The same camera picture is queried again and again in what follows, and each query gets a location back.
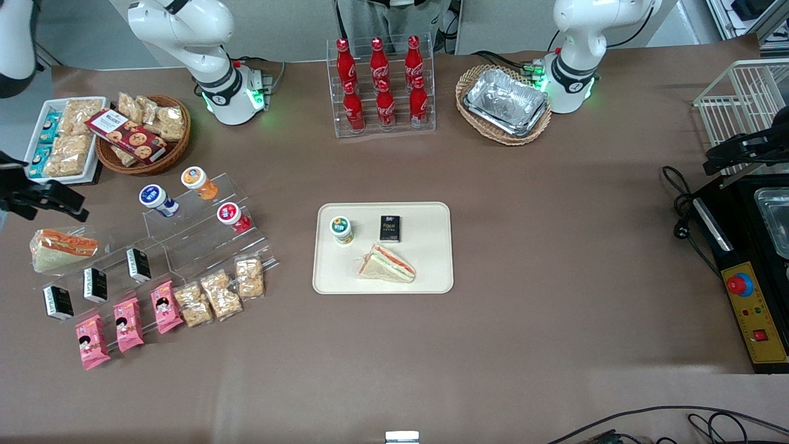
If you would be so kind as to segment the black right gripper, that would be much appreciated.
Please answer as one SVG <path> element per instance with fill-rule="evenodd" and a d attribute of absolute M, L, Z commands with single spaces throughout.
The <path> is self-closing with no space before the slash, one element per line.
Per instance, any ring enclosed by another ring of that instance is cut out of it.
<path fill-rule="evenodd" d="M 35 183 L 28 180 L 25 171 L 26 162 L 17 160 L 1 152 L 1 210 L 2 213 L 16 214 L 25 220 L 34 220 L 36 206 L 42 210 L 54 210 L 84 223 L 89 211 L 84 208 L 84 196 L 56 180 Z"/>

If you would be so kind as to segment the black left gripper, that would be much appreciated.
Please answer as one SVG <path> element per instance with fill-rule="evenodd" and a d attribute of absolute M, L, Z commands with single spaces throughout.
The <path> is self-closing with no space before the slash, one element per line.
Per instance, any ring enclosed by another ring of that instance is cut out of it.
<path fill-rule="evenodd" d="M 705 174 L 713 175 L 753 159 L 787 159 L 788 123 L 773 124 L 754 134 L 738 134 L 706 154 Z"/>

